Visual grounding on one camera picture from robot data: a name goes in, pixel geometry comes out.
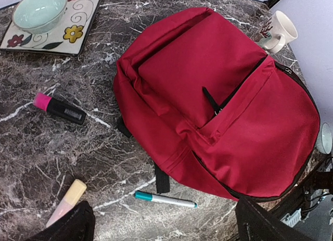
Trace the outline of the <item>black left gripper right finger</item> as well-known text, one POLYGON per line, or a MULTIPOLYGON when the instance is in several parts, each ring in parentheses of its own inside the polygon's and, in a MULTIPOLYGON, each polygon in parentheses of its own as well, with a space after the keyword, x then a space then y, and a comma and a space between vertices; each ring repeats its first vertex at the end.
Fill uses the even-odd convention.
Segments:
POLYGON ((239 199, 235 212, 240 240, 312 240, 297 230, 282 223, 256 202, 247 197, 241 197, 239 199))

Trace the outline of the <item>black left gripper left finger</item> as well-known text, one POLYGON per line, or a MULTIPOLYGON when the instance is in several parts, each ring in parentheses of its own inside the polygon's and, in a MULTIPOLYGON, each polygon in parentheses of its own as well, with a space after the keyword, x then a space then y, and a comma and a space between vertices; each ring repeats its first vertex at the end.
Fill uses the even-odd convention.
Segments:
POLYGON ((26 241, 67 241, 94 239, 95 216, 93 208, 84 200, 73 207, 63 217, 26 241))

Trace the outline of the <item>red backpack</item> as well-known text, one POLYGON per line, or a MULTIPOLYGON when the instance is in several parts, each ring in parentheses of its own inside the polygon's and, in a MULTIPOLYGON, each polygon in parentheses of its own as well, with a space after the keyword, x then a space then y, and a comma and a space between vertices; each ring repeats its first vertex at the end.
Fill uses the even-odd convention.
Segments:
POLYGON ((146 28, 117 61, 113 89, 125 127, 163 172, 233 200, 287 194, 321 128, 299 77, 210 8, 146 28))

